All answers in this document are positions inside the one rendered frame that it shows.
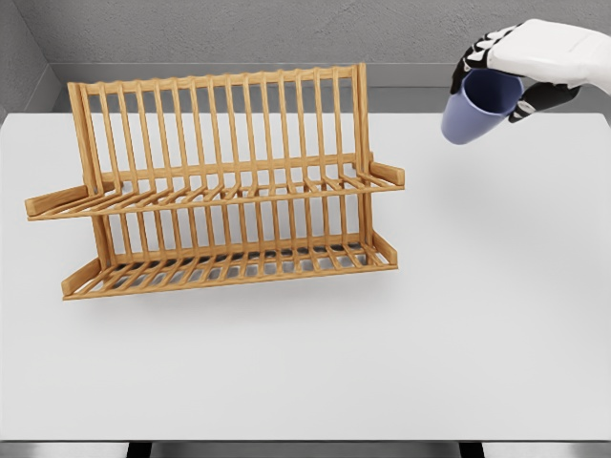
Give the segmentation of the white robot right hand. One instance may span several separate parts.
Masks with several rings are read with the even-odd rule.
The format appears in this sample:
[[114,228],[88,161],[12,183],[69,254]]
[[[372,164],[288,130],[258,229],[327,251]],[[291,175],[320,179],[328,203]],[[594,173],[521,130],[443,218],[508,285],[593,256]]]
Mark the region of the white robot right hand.
[[509,121],[557,107],[574,99],[581,86],[593,85],[611,96],[611,36],[599,31],[529,19],[491,31],[468,48],[453,72],[450,93],[473,69],[491,69],[531,78]]

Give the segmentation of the blue plastic cup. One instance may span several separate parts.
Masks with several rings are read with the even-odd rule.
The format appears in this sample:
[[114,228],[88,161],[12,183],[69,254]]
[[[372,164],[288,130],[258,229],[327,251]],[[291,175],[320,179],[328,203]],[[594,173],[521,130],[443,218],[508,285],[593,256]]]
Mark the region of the blue plastic cup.
[[485,135],[513,111],[522,93],[519,76],[471,70],[459,91],[449,97],[441,123],[443,136],[462,145]]

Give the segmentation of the wooden two-tier dish rack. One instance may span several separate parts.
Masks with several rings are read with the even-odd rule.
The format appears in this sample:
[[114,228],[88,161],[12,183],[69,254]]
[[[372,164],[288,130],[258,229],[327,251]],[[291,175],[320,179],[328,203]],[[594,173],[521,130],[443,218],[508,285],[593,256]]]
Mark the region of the wooden two-tier dish rack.
[[88,218],[96,258],[67,300],[391,270],[372,195],[402,169],[369,147],[367,68],[68,87],[81,185],[31,220]]

